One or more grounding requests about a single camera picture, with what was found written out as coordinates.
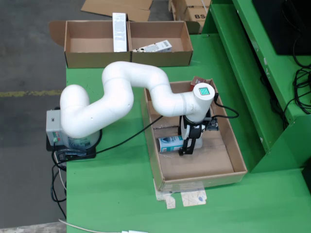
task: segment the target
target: gray control box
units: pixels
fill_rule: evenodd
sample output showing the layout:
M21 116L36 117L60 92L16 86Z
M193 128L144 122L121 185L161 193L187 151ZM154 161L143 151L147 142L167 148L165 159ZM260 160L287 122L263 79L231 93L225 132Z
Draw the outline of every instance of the gray control box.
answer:
M51 146L64 144L61 131L60 110L47 111L46 132Z

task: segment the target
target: white box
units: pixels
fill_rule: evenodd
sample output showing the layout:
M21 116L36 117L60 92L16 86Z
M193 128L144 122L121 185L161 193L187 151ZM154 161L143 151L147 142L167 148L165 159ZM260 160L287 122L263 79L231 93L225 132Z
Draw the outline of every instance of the white box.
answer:
M113 25L113 51L126 52L126 14L112 13Z
M141 47L133 50L133 52L171 52L172 46L168 40L164 40L152 45Z

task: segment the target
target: green table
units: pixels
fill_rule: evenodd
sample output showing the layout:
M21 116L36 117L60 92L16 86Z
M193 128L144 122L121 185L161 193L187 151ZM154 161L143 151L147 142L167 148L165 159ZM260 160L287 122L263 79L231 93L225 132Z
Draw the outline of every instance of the green table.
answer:
M258 162L263 147L218 34L191 36L190 67L166 67L171 82L193 76L213 78L224 105L239 111L232 128L247 167ZM103 69L67 69L67 85L83 86L90 101L103 96ZM103 129L97 146L117 144L143 128L140 99L123 119ZM311 196L299 169L247 174L237 184L206 189L207 204L183 207L179 193L175 209L157 201L144 134L89 161L68 163L68 222L84 228L121 232L311 232ZM67 227L69 233L80 230Z

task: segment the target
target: yellow floor marking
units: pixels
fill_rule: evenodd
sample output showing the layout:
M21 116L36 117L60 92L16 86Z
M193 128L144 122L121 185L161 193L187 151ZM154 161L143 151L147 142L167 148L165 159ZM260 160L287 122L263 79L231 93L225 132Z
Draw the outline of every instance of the yellow floor marking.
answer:
M50 91L8 91L0 92L1 97L23 97L23 96L59 96L62 90Z

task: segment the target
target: spray can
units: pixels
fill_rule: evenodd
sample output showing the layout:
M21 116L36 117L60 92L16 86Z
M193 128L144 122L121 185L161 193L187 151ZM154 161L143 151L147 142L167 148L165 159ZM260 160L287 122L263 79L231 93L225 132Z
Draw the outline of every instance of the spray can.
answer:
M189 139L188 141L188 147L191 145L192 139ZM184 140L181 136L174 136L174 137L162 137L159 138L159 147L160 147L160 152L167 152L167 151L174 151L174 150L179 150L182 148L184 144ZM198 138L195 141L194 148L201 148L203 145L202 138Z

